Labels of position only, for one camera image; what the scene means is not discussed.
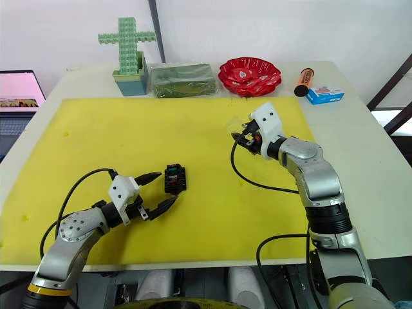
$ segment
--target green plastic blocks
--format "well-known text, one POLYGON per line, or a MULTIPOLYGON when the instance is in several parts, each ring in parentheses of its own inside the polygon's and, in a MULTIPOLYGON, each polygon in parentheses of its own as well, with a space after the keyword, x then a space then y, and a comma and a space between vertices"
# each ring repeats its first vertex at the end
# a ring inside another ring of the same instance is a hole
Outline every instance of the green plastic blocks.
POLYGON ((156 35, 152 31, 136 32, 134 17, 119 18, 118 33, 98 34, 100 44, 118 43, 119 70, 113 72, 113 78, 123 95, 146 94, 147 66, 136 43, 155 40, 156 35))

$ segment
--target robotic arm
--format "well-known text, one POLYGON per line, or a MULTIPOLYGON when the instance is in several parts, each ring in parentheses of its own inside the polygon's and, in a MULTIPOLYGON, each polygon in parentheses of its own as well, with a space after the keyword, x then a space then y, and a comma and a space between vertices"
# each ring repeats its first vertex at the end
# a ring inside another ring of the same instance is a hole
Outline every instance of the robotic arm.
POLYGON ((177 196, 164 200, 150 211, 143 208, 143 199, 139 195, 140 186, 160 175, 149 173, 133 179, 115 172, 109 188, 113 202, 98 201, 92 208, 66 217, 59 227, 55 243, 34 274, 21 308, 64 308, 91 248, 100 237, 122 222, 127 225, 139 216, 144 221, 153 220, 166 212, 177 196))
POLYGON ((309 235, 316 247, 311 254, 316 285, 329 294, 330 308, 393 308, 372 287, 372 276, 362 251, 356 228, 351 224, 339 178, 323 158, 316 143, 282 136, 281 121, 267 102, 250 114, 241 133, 233 133, 235 143, 279 160, 296 179, 309 221, 309 235))

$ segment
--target white table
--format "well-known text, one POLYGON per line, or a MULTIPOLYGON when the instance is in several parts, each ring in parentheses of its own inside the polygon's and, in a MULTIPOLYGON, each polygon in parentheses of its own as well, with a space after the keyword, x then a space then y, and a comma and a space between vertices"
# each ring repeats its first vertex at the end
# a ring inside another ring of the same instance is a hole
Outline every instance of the white table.
MULTIPOLYGON (((368 259, 412 255, 412 169, 389 136, 373 118, 349 82, 332 62, 276 63, 282 84, 272 96, 293 96, 303 68, 313 68, 313 86, 339 86, 340 102, 313 106, 299 103, 324 157, 341 179, 351 220, 357 227, 368 259)), ((0 164, 0 213, 24 162, 64 98, 121 97, 111 73, 117 64, 79 66, 68 70, 44 105, 0 164)), ((219 65, 212 66, 215 73, 219 65)), ((232 96, 223 87, 221 97, 232 96)), ((268 263, 304 263, 303 259, 271 260, 268 263)), ((216 261, 162 265, 128 265, 123 269, 216 267, 253 265, 254 261, 216 261)), ((0 265, 0 270, 33 270, 37 266, 0 265)), ((116 265, 86 267, 113 270, 116 265)))

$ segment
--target black cap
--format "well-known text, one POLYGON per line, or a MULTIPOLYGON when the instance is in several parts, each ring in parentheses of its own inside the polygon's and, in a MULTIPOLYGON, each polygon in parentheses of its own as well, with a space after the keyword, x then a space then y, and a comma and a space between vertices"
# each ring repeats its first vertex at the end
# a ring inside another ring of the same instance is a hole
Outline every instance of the black cap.
POLYGON ((147 185, 149 182, 152 182, 156 178, 158 178, 161 175, 159 172, 151 172, 147 174, 140 175, 139 177, 135 178, 135 182, 138 185, 147 185))
POLYGON ((309 88, 306 87, 305 85, 298 85, 295 88, 295 96, 297 97, 304 97, 305 95, 307 95, 309 93, 309 88))

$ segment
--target metal frame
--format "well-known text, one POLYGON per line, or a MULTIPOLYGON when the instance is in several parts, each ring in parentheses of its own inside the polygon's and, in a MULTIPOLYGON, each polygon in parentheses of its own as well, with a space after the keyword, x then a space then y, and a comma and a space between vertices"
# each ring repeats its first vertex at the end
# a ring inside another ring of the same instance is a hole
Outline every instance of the metal frame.
POLYGON ((389 121, 389 123, 384 126, 385 131, 392 135, 397 129, 402 127, 405 122, 412 118, 412 101, 402 110, 399 114, 395 116, 394 119, 389 121))
POLYGON ((392 76, 391 79, 382 87, 382 89, 374 96, 374 98, 368 103, 368 108, 373 111, 375 107, 391 92, 391 90, 398 84, 398 82, 404 77, 404 75, 412 68, 412 54, 405 60, 403 65, 400 66, 398 71, 392 76))
POLYGON ((166 62, 165 51, 163 49, 162 31, 160 30, 159 15, 157 14, 156 0, 148 0, 150 7, 150 14, 152 15, 154 32, 156 34, 157 46, 159 47, 160 58, 162 63, 166 62))

